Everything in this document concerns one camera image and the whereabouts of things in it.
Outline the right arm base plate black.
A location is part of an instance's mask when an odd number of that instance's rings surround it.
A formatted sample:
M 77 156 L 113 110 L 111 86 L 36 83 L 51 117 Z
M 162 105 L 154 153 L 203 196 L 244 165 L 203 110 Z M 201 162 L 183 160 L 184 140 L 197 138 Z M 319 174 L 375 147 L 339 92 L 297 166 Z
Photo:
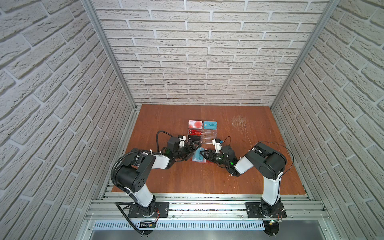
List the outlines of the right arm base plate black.
M 246 211 L 248 218 L 276 218 L 284 219 L 287 217 L 283 203 L 277 202 L 275 205 L 270 206 L 266 203 L 260 202 L 247 202 Z

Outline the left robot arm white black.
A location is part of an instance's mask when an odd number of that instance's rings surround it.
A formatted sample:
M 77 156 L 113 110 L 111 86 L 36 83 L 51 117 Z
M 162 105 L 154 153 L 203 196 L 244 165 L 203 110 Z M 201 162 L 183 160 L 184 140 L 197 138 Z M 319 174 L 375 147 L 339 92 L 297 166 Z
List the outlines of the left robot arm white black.
M 115 187 L 133 199 L 144 216 L 150 216 L 156 207 L 156 197 L 146 185 L 151 170 L 167 170 L 176 162 L 187 161 L 201 146 L 185 136 L 177 136 L 170 137 L 167 146 L 157 152 L 132 149 L 115 162 L 111 180 Z

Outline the clear acrylic card display stand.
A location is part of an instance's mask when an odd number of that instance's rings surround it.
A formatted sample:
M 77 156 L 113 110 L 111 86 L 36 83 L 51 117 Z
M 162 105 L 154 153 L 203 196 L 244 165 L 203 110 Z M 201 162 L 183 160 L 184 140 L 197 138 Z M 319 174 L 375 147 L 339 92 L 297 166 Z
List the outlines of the clear acrylic card display stand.
M 204 121 L 203 121 L 203 128 L 198 130 L 202 130 L 201 140 L 199 142 L 194 142 L 194 143 L 213 144 L 212 140 L 217 138 L 217 130 L 205 130 Z

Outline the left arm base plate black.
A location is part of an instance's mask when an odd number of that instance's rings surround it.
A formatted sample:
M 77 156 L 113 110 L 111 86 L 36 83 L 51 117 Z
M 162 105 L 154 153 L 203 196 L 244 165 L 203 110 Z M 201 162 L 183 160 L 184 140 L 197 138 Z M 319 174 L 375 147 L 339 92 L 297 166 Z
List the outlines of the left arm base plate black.
M 129 218 L 167 218 L 169 213 L 169 202 L 153 202 L 148 207 L 133 204 L 129 210 Z

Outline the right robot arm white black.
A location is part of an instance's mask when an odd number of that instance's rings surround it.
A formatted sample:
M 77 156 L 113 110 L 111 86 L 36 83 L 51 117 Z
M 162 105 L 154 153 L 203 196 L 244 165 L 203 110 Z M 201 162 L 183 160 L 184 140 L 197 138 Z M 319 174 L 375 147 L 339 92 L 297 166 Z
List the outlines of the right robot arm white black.
M 261 197 L 260 211 L 271 217 L 281 203 L 281 179 L 287 164 L 286 157 L 280 152 L 258 142 L 243 157 L 237 158 L 231 146 L 224 146 L 217 153 L 215 150 L 204 150 L 200 155 L 206 161 L 224 168 L 233 177 L 239 177 L 251 168 L 256 168 L 262 175 L 264 191 Z

